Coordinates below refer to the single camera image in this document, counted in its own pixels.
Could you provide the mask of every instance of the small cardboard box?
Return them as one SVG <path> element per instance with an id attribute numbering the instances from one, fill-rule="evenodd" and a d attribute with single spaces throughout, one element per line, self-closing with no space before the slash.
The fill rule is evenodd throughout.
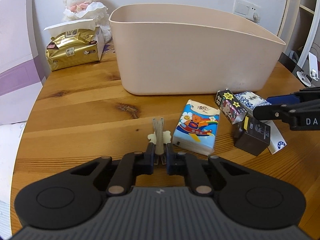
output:
<path id="1" fill-rule="evenodd" d="M 242 92 L 236 94 L 235 97 L 241 102 L 241 104 L 247 109 L 248 114 L 253 117 L 253 110 L 256 106 L 267 106 L 271 105 L 262 97 L 252 93 L 251 91 Z"/>
<path id="2" fill-rule="evenodd" d="M 275 123 L 272 120 L 262 121 L 263 123 L 270 126 L 270 145 L 268 146 L 271 154 L 275 154 L 280 151 L 284 146 L 287 145 L 284 138 L 282 137 L 280 131 L 276 127 Z"/>
<path id="3" fill-rule="evenodd" d="M 258 156 L 270 145 L 270 126 L 246 116 L 243 122 L 236 125 L 234 140 L 235 147 Z"/>
<path id="4" fill-rule="evenodd" d="M 101 59 L 104 40 L 93 19 L 61 23 L 45 30 L 52 36 L 45 52 L 52 71 Z"/>
<path id="5" fill-rule="evenodd" d="M 218 91 L 215 102 L 231 124 L 243 121 L 247 114 L 247 110 L 229 89 Z"/>
<path id="6" fill-rule="evenodd" d="M 218 109 L 188 100 L 173 133 L 172 143 L 189 151 L 210 155 L 214 152 L 219 116 Z"/>
<path id="7" fill-rule="evenodd" d="M 252 93 L 250 91 L 239 93 L 235 95 L 236 98 L 243 104 L 243 106 L 247 109 L 248 115 L 253 116 L 253 110 L 256 106 L 267 106 L 271 105 L 262 97 Z M 279 150 L 281 150 L 284 146 L 287 145 L 284 138 L 282 137 L 280 131 L 276 127 L 275 123 L 271 120 L 262 121 L 263 123 L 267 124 L 271 128 L 270 134 L 270 145 L 268 146 L 269 151 L 271 154 L 275 154 Z"/>

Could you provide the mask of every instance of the wall socket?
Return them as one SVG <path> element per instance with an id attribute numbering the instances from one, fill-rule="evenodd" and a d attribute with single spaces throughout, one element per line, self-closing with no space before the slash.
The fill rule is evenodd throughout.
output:
<path id="1" fill-rule="evenodd" d="M 253 14 L 257 13 L 259 19 L 261 19 L 261 7 L 246 0 L 235 0 L 233 13 L 253 22 Z"/>

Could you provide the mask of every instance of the light switch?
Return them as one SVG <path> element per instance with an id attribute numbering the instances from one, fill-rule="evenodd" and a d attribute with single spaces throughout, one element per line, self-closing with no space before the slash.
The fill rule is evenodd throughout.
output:
<path id="1" fill-rule="evenodd" d="M 247 15 L 249 13 L 249 6 L 246 5 L 246 4 L 238 2 L 236 4 L 235 12 L 243 14 L 243 15 Z"/>

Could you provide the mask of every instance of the purple panel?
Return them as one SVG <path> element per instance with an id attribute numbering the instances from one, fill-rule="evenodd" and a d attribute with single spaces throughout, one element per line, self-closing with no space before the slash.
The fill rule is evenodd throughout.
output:
<path id="1" fill-rule="evenodd" d="M 0 96 L 41 81 L 34 60 L 0 73 Z"/>
<path id="2" fill-rule="evenodd" d="M 41 59 L 39 56 L 36 56 L 33 60 L 36 65 L 36 69 L 38 71 L 39 78 L 40 78 L 40 80 L 42 80 L 45 76 L 45 73 L 44 73 L 44 66 L 41 63 Z"/>

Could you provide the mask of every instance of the blue and white box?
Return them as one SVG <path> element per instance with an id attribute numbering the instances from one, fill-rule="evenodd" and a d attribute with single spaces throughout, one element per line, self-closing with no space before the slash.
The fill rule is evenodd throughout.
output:
<path id="1" fill-rule="evenodd" d="M 262 97 L 252 93 L 250 91 L 236 94 L 235 97 L 243 104 L 247 109 L 248 114 L 253 117 L 253 110 L 256 106 L 267 106 L 271 105 Z M 287 145 L 280 131 L 276 127 L 275 123 L 271 120 L 261 121 L 270 126 L 270 145 L 268 146 L 271 154 L 275 154 Z"/>
<path id="2" fill-rule="evenodd" d="M 256 106 L 271 105 L 268 101 L 250 91 L 236 94 L 235 97 L 243 104 L 251 117 L 253 117 L 252 112 Z"/>
<path id="3" fill-rule="evenodd" d="M 219 116 L 220 110 L 188 100 L 173 133 L 172 143 L 189 151 L 210 155 L 214 152 Z"/>

